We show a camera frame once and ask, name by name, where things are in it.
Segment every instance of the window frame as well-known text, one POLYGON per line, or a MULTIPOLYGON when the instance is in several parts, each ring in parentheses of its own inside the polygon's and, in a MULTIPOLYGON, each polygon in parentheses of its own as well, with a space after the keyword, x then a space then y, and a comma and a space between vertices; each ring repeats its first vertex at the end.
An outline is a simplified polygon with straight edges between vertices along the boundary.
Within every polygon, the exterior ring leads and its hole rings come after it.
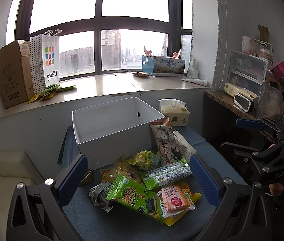
POLYGON ((92 19, 82 19, 54 26, 30 33, 30 25, 32 18, 32 9, 34 0, 20 0, 16 25, 15 39, 30 40, 30 37, 44 33, 46 30, 60 29, 62 30, 58 36, 73 34, 78 32, 94 31, 94 66, 93 73, 71 75, 60 78, 60 80, 73 79, 84 76, 139 71, 141 69, 120 69, 120 70, 103 70, 101 58, 101 31, 102 30, 144 30, 168 34, 168 55, 177 52, 181 48, 182 35, 191 35, 191 29, 182 29, 182 0, 169 0, 169 21, 163 22, 159 20, 129 17, 129 16, 102 16, 103 0, 96 0, 95 15, 92 19))

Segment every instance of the sofa armrest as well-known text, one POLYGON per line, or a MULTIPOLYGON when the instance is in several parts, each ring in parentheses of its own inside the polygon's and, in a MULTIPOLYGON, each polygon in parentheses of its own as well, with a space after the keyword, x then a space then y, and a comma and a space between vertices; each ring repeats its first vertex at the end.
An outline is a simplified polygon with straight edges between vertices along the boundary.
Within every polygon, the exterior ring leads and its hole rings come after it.
POLYGON ((37 184, 44 179, 25 152, 0 152, 0 176, 32 178, 37 184))

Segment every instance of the blue gripper pad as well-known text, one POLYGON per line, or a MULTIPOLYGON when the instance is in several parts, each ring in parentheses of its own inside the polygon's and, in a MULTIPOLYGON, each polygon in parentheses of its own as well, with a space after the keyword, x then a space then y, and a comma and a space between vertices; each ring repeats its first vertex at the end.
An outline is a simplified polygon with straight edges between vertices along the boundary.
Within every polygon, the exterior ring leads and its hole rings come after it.
POLYGON ((83 155, 74 165, 73 169, 68 173, 65 180, 61 183, 57 190, 57 203, 60 207, 66 206, 70 203, 79 183, 87 172, 87 168, 87 157, 83 155))
POLYGON ((190 169, 209 204, 217 208, 221 203, 220 189, 195 155, 190 158, 190 169))
POLYGON ((237 119, 236 126, 242 129, 253 129, 253 130, 264 129, 264 125, 259 120, 255 121, 244 118, 237 119))

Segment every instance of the white shopping bag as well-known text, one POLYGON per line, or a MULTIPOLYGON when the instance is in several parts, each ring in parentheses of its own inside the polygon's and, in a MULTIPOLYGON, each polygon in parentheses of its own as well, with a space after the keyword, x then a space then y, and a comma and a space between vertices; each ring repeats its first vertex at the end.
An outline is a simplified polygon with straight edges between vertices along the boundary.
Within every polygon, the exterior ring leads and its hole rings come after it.
POLYGON ((47 32, 30 40, 31 73, 34 93, 42 93, 44 88, 60 81, 59 37, 61 30, 47 32))

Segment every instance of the window sill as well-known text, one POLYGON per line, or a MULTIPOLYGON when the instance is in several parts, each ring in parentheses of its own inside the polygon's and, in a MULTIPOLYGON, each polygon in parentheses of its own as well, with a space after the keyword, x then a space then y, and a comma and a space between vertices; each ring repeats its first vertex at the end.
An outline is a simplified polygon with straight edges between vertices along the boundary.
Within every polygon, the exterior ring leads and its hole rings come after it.
POLYGON ((0 113, 0 118, 22 111, 53 105, 56 103, 92 98, 105 95, 135 95, 146 91, 174 89, 208 89, 198 84, 188 83, 181 77, 135 77, 132 73, 103 74, 76 78, 60 82, 61 87, 76 85, 74 90, 59 92, 53 98, 35 101, 30 104, 21 103, 0 113))

